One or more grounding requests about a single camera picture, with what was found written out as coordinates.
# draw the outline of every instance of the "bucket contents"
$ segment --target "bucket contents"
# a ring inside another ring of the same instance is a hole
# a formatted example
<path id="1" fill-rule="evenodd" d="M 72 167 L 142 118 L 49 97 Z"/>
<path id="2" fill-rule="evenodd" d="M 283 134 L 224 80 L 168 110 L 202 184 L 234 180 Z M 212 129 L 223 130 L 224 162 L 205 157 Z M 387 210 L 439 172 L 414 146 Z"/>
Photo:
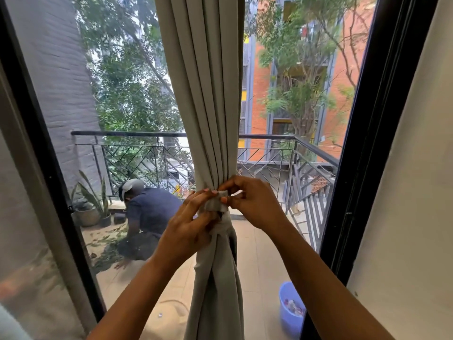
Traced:
<path id="1" fill-rule="evenodd" d="M 299 307 L 293 300 L 285 299 L 285 306 L 296 316 L 303 316 L 303 309 Z"/>

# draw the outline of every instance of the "black handrail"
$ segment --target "black handrail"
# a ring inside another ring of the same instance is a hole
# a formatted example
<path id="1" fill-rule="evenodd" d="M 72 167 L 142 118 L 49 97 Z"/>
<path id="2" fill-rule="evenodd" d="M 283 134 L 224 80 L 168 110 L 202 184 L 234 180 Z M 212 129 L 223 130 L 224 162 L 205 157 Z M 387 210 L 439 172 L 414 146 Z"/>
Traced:
<path id="1" fill-rule="evenodd" d="M 73 136 L 117 136 L 117 137 L 187 137 L 185 132 L 138 132 L 138 131 L 71 131 Z M 258 140 L 295 140 L 298 144 L 314 152 L 320 158 L 326 160 L 334 167 L 338 167 L 339 160 L 326 153 L 313 144 L 310 144 L 295 135 L 268 135 L 268 134 L 239 134 L 241 139 Z"/>

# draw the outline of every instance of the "gathered curtain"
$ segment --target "gathered curtain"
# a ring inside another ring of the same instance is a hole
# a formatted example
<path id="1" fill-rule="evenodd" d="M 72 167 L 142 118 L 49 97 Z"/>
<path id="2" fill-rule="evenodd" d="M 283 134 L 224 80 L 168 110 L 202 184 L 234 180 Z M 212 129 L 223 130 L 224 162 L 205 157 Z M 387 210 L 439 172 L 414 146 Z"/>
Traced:
<path id="1" fill-rule="evenodd" d="M 245 0 L 155 0 L 168 73 L 197 189 L 235 174 Z M 197 253 L 185 340 L 244 339 L 236 234 L 229 213 Z"/>

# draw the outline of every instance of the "tree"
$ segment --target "tree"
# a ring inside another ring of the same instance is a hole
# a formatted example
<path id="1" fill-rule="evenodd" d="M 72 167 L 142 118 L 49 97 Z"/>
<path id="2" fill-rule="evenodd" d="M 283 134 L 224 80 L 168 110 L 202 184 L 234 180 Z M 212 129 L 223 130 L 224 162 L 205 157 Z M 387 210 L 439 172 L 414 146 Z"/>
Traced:
<path id="1" fill-rule="evenodd" d="M 181 131 L 154 0 L 73 2 L 101 128 Z M 190 154 L 178 150 L 177 138 L 174 147 L 150 147 L 158 142 L 156 137 L 105 138 L 111 145 L 105 147 L 105 156 L 113 183 L 138 177 L 158 184 L 168 176 L 172 157 L 193 173 Z"/>
<path id="2" fill-rule="evenodd" d="M 277 68 L 276 86 L 269 89 L 263 100 L 268 112 L 284 109 L 289 113 L 294 133 L 310 141 L 322 107 L 335 108 L 336 102 L 327 95 L 325 62 L 336 50 L 345 59 L 345 74 L 353 92 L 356 84 L 348 61 L 347 47 L 351 47 L 356 67 L 360 67 L 357 45 L 365 41 L 368 27 L 359 14 L 360 0 L 292 0 L 282 7 L 275 0 L 249 0 L 258 4 L 256 14 L 246 16 L 249 35 L 256 35 L 263 45 L 259 61 L 262 66 L 272 62 Z M 344 18 L 352 13 L 352 25 L 347 35 Z M 364 31 L 357 33 L 357 21 L 364 24 Z M 348 87 L 343 91 L 350 94 Z M 338 112 L 341 118 L 343 111 Z"/>

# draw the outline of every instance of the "blue shirt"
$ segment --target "blue shirt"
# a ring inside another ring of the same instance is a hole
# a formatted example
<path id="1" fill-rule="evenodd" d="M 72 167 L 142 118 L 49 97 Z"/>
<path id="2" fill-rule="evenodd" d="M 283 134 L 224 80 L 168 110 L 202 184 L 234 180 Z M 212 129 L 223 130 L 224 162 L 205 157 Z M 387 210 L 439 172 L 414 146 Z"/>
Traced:
<path id="1" fill-rule="evenodd" d="M 178 211 L 182 201 L 162 188 L 146 187 L 127 206 L 127 218 L 139 221 L 140 229 L 162 235 L 168 221 Z"/>

